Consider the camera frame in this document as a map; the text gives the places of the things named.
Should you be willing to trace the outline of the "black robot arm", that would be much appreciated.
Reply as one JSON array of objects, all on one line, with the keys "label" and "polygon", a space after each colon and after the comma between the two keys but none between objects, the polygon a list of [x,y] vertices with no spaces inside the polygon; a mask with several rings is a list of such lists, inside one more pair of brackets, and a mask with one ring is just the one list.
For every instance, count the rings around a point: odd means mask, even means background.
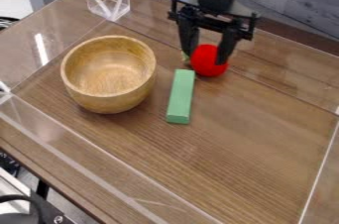
[{"label": "black robot arm", "polygon": [[238,42],[254,38],[259,13],[238,0],[171,0],[169,19],[177,22],[182,51],[187,57],[194,56],[202,29],[222,34],[215,65],[223,65]]}]

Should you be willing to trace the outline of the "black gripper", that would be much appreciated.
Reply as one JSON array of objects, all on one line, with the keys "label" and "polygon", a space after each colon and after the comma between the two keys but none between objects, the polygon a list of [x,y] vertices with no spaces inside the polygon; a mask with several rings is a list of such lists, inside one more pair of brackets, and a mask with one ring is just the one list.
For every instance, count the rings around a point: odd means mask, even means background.
[{"label": "black gripper", "polygon": [[179,29],[182,50],[190,56],[199,44],[201,30],[223,33],[218,47],[217,65],[229,61],[238,39],[251,40],[259,13],[235,0],[225,12],[205,8],[198,0],[170,0],[169,19]]}]

